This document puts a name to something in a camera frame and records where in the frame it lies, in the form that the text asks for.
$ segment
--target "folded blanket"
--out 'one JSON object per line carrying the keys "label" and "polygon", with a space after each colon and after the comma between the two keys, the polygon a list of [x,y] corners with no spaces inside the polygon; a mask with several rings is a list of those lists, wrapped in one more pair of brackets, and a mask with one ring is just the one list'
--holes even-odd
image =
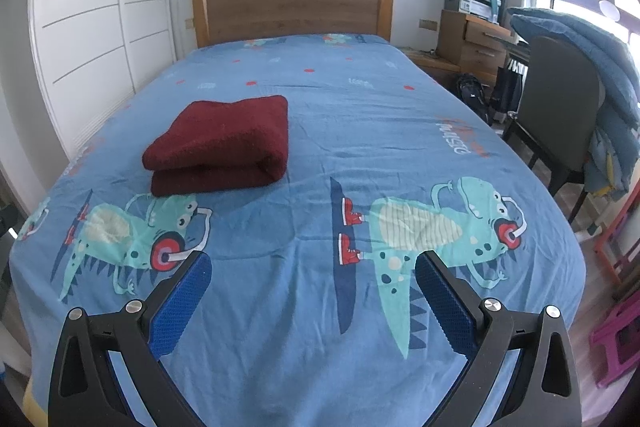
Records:
{"label": "folded blanket", "polygon": [[156,196],[261,187],[284,176],[289,156],[287,99],[190,103],[143,153]]}
{"label": "folded blanket", "polygon": [[584,166],[584,188],[620,199],[640,157],[640,76],[626,43],[578,17],[539,8],[509,8],[511,27],[526,41],[547,36],[573,44],[594,64],[606,92]]}

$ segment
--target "folded towel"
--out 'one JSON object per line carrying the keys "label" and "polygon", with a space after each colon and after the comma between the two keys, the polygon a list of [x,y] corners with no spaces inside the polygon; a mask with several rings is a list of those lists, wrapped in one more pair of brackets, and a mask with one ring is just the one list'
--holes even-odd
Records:
{"label": "folded towel", "polygon": [[287,99],[190,103],[143,153],[156,196],[262,187],[284,176],[289,157]]}

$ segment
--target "red stool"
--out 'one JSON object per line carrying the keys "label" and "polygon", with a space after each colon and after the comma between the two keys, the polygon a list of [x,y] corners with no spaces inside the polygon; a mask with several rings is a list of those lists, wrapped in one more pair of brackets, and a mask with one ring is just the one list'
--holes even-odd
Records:
{"label": "red stool", "polygon": [[598,387],[607,387],[640,361],[640,291],[617,304],[589,336],[591,346],[602,344],[607,374]]}

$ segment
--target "bed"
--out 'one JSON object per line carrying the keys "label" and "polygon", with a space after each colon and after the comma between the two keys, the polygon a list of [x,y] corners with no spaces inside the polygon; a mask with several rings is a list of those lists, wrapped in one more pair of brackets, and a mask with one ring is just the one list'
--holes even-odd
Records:
{"label": "bed", "polygon": [[[570,227],[494,131],[388,44],[392,0],[193,5],[199,49],[106,122],[20,230],[11,270],[33,354],[30,410],[46,411],[69,309],[145,298],[195,249],[212,282],[161,362],[211,426],[422,425],[465,363],[415,283],[424,250],[481,296],[536,313],[555,304],[571,323],[585,269]],[[270,94],[289,101],[281,181],[148,193],[142,153],[188,103]],[[135,248],[92,255],[114,237]],[[476,425],[490,422],[513,363]]]}

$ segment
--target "metal screw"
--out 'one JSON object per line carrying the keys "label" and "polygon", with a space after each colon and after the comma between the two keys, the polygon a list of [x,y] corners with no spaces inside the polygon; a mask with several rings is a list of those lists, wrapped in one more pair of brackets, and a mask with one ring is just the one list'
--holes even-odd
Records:
{"label": "metal screw", "polygon": [[489,298],[484,300],[484,307],[491,312],[498,312],[502,308],[502,304],[498,299]]}
{"label": "metal screw", "polygon": [[560,310],[555,306],[547,306],[545,308],[545,311],[546,311],[546,314],[549,315],[549,317],[553,317],[556,319],[560,316]]}
{"label": "metal screw", "polygon": [[80,317],[82,317],[82,309],[80,308],[73,308],[69,314],[67,315],[72,321],[76,321],[78,320]]}
{"label": "metal screw", "polygon": [[129,301],[127,305],[124,306],[124,309],[126,309],[128,313],[138,313],[142,309],[142,302],[138,300]]}

